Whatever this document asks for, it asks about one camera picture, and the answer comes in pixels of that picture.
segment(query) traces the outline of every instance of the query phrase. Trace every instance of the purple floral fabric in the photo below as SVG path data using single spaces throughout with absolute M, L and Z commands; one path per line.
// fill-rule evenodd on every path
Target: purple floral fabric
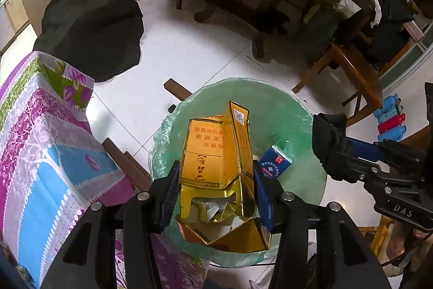
M 41 52 L 26 56 L 0 88 L 0 238 L 36 287 L 90 202 L 110 206 L 135 193 L 91 134 L 92 92 L 90 77 Z M 206 263 L 164 235 L 152 243 L 164 289 L 202 287 Z M 118 289 L 127 289 L 121 230 L 115 247 Z

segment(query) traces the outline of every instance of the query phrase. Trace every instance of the black cable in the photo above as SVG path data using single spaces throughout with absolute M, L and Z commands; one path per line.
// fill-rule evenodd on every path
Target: black cable
M 255 264 L 255 265 L 249 265 L 249 266 L 245 266 L 245 267 L 255 267 L 255 266 L 273 266 L 275 264 L 275 262 L 272 262 L 272 263 L 270 263 L 270 264 Z M 213 265 L 213 264 L 210 264 L 211 266 L 213 266 L 213 267 L 216 267 L 216 268 L 228 268 L 228 269 L 233 269 L 232 267 L 223 267 L 223 266 L 217 266 L 217 265 Z
M 406 257 L 406 255 L 408 254 L 408 253 L 410 253 L 410 251 L 412 251 L 413 249 L 415 249 L 416 247 L 418 247 L 419 245 L 421 245 L 421 243 L 423 242 L 423 241 L 425 241 L 425 240 L 427 240 L 431 235 L 432 235 L 433 233 L 428 233 L 425 237 L 423 237 L 422 239 L 418 239 L 417 241 L 415 241 L 415 243 L 414 243 L 414 245 L 409 249 L 409 250 L 405 250 L 405 252 L 403 252 L 401 255 L 398 255 L 397 257 L 395 257 L 395 258 L 393 258 L 393 259 L 391 259 L 391 260 L 389 260 L 389 261 L 387 261 L 387 262 L 385 262 L 385 263 L 383 263 L 383 264 L 380 264 L 380 266 L 381 267 L 385 267 L 385 266 L 387 266 L 387 265 L 390 265 L 392 262 L 394 262 L 394 261 L 399 261 L 399 260 L 402 260 L 403 258 L 405 258 Z

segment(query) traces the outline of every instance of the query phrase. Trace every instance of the green plastic bag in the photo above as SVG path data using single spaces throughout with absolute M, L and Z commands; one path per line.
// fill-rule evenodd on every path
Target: green plastic bag
M 326 173 L 311 150 L 313 117 L 291 95 L 261 81 L 231 78 L 205 86 L 181 102 L 162 122 L 149 154 L 154 179 L 164 177 L 175 160 L 181 160 L 189 119 L 224 114 L 229 100 L 250 111 L 252 153 L 262 156 L 273 144 L 288 141 L 285 150 L 293 164 L 278 178 L 285 191 L 305 202 L 319 204 Z M 179 214 L 179 202 L 174 215 Z M 179 249 L 190 256 L 208 259 L 224 267 L 245 267 L 277 254 L 279 235 L 273 235 L 268 251 L 237 254 L 211 249 L 183 240 L 174 219 L 166 229 Z

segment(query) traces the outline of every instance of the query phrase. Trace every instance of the trash can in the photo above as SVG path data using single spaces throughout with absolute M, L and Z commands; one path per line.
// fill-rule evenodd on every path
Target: trash can
M 189 119 L 224 114 L 231 100 L 250 111 L 252 153 L 262 156 L 273 144 L 287 142 L 293 164 L 278 178 L 285 191 L 305 202 L 319 204 L 326 185 L 326 173 L 311 149 L 312 115 L 294 97 L 268 83 L 230 78 L 205 86 L 181 102 L 162 122 L 149 154 L 154 179 L 168 174 L 175 160 L 182 159 Z M 179 213 L 176 205 L 173 215 Z M 190 256 L 208 259 L 224 267 L 245 267 L 277 254 L 279 235 L 273 235 L 271 248 L 249 254 L 211 249 L 185 241 L 174 219 L 166 230 L 173 242 Z

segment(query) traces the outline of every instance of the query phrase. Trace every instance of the white tiled floor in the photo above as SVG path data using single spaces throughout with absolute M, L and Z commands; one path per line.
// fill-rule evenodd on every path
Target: white tiled floor
M 293 94 L 291 88 L 306 69 L 302 53 L 285 36 L 266 37 L 266 58 L 258 62 L 252 56 L 251 30 L 239 19 L 217 11 L 207 22 L 196 23 L 193 13 L 203 9 L 203 0 L 183 0 L 181 11 L 175 9 L 174 0 L 141 0 L 139 5 L 145 27 L 140 42 L 140 63 L 109 82 L 96 84 L 87 116 L 99 141 L 109 136 L 121 150 L 135 155 L 146 169 L 153 135 L 167 116 L 168 107 L 178 103 L 163 88 L 169 78 L 194 92 L 228 77 L 248 77 L 270 82 Z M 12 70 L 11 63 L 16 62 L 17 56 L 26 55 L 34 40 L 34 32 L 29 27 L 3 56 L 2 69 Z M 353 92 L 344 73 L 326 68 L 294 96 L 312 113 L 350 114 L 353 105 L 342 107 L 341 102 Z M 377 136 L 376 124 L 373 117 L 366 118 L 350 127 L 347 134 L 373 142 Z M 373 198 L 361 183 L 348 184 L 328 178 L 322 204 L 332 200 L 340 202 L 357 225 L 378 223 L 379 216 L 372 208 Z M 246 289 L 248 279 L 265 284 L 270 270 L 265 266 L 212 267 L 209 276 L 231 288 Z

